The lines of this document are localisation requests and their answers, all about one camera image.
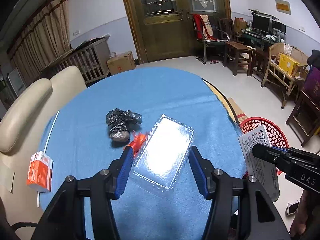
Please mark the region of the white printed leaflet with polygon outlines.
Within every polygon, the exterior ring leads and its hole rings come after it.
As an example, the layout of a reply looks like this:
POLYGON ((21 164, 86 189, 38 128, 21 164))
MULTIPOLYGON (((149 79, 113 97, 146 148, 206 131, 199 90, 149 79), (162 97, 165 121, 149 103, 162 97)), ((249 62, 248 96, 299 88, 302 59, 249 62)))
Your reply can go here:
POLYGON ((265 125, 258 126, 241 135, 238 139, 245 158, 248 175, 255 176, 263 185, 272 202, 276 202, 280 196, 276 166, 256 158, 252 153, 252 148, 256 144, 271 146, 265 125))

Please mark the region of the clear plastic clamshell container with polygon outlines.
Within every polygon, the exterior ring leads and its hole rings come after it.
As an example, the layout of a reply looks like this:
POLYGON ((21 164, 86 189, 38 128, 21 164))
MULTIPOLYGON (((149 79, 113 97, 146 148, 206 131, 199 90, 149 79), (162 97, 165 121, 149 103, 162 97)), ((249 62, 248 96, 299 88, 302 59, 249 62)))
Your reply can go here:
POLYGON ((134 159, 131 180, 160 198, 171 197, 193 141, 193 128, 161 115, 134 159))

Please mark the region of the red mesh trash basket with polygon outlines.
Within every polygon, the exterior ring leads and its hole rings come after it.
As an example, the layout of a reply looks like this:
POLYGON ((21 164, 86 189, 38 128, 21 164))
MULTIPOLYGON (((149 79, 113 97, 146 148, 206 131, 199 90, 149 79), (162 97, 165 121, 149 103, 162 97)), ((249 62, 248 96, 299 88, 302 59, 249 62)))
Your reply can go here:
POLYGON ((247 165, 247 176, 256 174, 257 168, 262 165, 262 161, 257 161, 253 157, 254 145, 260 143, 278 148, 289 148, 284 133, 270 120, 261 117, 247 118, 240 122, 240 128, 243 135, 238 139, 247 165))

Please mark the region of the black plastic trash bag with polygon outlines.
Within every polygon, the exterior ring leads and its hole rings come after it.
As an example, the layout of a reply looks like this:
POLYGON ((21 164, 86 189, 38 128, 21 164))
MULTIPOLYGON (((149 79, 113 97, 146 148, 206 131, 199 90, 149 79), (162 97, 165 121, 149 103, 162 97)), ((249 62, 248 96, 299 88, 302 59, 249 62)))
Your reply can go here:
POLYGON ((130 139, 130 129, 132 125, 140 125, 142 116, 131 110, 123 111, 115 108, 106 115, 108 126, 108 136, 114 142, 128 142, 130 139))

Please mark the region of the dark wooden stool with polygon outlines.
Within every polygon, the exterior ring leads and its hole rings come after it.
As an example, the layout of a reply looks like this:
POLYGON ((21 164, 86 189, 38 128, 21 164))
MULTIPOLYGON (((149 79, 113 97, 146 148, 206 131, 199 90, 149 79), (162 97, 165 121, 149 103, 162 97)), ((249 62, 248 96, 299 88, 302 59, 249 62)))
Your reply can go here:
POLYGON ((306 146, 314 135, 319 134, 319 104, 305 90, 300 91, 286 125, 292 128, 302 147, 306 146))

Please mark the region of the orange white medicine box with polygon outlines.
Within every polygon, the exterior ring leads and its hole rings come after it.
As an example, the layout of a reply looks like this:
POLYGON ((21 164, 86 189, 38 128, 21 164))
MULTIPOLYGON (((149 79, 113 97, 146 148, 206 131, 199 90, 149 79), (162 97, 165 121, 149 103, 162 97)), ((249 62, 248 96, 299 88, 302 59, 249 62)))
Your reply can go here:
POLYGON ((43 151, 31 156, 26 184, 39 193, 51 191, 53 160, 43 151))

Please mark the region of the flat cardboard on floor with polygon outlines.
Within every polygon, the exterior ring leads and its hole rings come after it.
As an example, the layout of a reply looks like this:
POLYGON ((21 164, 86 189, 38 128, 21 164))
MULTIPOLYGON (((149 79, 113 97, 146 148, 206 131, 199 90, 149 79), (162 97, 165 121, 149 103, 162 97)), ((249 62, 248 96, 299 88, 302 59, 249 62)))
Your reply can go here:
POLYGON ((248 118, 248 116, 242 111, 242 109, 236 104, 236 102, 232 98, 227 99, 230 103, 234 113, 236 114, 237 120, 239 123, 242 123, 244 120, 248 118))

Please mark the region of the purple gift bag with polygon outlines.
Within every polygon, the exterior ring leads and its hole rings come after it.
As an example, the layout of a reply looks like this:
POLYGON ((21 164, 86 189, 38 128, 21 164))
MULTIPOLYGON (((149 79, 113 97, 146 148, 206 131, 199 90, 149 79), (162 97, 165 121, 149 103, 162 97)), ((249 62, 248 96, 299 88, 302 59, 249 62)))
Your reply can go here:
POLYGON ((304 92, 312 98, 312 100, 319 104, 320 101, 320 71, 312 67, 304 83, 304 92))

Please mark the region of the white plastic straw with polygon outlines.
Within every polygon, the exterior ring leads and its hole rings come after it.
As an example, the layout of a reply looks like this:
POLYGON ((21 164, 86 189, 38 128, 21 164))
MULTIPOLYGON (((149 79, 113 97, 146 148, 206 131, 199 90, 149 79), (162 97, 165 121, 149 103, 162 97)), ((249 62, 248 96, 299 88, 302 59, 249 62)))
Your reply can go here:
MULTIPOLYGON (((59 116, 59 113, 60 113, 60 111, 57 111, 56 116, 55 116, 55 118, 54 118, 54 120, 52 122, 51 128, 49 130, 49 133, 48 133, 48 136, 47 136, 47 140, 46 140, 46 143, 45 143, 45 146, 44 146, 44 149, 43 149, 43 153, 44 154, 46 153, 48 142, 49 142, 51 133, 53 131, 54 125, 56 123, 57 117, 59 116)), ((40 192, 39 191, 37 192, 37 208, 40 208, 40 192)))

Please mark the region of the wicker bamboo chair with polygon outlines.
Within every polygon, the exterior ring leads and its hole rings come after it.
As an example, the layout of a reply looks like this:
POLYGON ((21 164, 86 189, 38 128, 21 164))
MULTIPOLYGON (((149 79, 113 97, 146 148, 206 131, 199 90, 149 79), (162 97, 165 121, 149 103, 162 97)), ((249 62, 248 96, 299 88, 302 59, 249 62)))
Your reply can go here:
POLYGON ((283 86, 283 109, 295 88, 299 88, 308 74, 308 55, 287 43, 275 43, 268 48, 268 62, 261 87, 267 83, 283 86))

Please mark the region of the cream leather sofa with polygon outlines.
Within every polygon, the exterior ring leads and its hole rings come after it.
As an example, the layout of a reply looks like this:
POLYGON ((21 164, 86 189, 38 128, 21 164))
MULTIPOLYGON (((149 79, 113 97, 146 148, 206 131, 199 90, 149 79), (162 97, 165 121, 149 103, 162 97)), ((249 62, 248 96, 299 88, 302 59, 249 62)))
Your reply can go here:
POLYGON ((1 239, 31 239, 43 214, 26 184, 31 156, 43 151, 57 111, 85 89, 80 70, 67 67, 33 82, 1 120, 1 239))

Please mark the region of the yellow box on chair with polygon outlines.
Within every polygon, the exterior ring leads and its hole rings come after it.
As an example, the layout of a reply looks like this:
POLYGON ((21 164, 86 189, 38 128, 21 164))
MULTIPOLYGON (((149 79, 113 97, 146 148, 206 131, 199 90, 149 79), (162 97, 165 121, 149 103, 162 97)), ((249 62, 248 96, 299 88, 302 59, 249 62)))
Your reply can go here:
POLYGON ((299 66, 299 62, 283 53, 279 54, 278 66, 290 76, 293 75, 295 69, 299 66))

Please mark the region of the wooden baby crib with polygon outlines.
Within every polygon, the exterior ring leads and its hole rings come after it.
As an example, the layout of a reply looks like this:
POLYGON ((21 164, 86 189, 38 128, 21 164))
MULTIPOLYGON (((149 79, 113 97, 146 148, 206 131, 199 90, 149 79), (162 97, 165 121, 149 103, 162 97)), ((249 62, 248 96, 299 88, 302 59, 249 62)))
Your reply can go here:
POLYGON ((41 72, 41 77, 52 78, 69 66, 80 70, 86 84, 97 82, 111 75, 107 61, 111 53, 107 44, 109 35, 82 42, 49 63, 41 72))

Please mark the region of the chair with red cloth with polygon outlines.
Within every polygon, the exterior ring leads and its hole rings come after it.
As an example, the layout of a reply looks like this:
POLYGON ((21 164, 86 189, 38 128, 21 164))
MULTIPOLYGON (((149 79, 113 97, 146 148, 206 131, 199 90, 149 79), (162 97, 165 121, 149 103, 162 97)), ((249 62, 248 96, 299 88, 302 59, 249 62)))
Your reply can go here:
POLYGON ((218 32, 221 32, 226 36, 225 39, 218 38, 214 36, 214 32, 212 29, 212 25, 209 21, 209 17, 207 15, 199 15, 199 14, 192 14, 193 17, 193 25, 194 31, 196 33, 197 42, 202 44, 203 46, 203 56, 197 56, 196 58, 202 63, 207 63, 207 48, 208 47, 216 47, 225 45, 226 42, 229 42, 230 36, 220 29, 217 29, 218 32))

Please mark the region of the wooden double door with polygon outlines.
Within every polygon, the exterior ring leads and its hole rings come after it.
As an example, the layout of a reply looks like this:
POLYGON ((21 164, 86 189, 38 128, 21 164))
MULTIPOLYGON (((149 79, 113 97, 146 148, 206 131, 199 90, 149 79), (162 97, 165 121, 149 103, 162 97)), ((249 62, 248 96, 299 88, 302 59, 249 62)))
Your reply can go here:
POLYGON ((123 0, 140 63, 195 55, 193 15, 229 18, 229 0, 123 0))

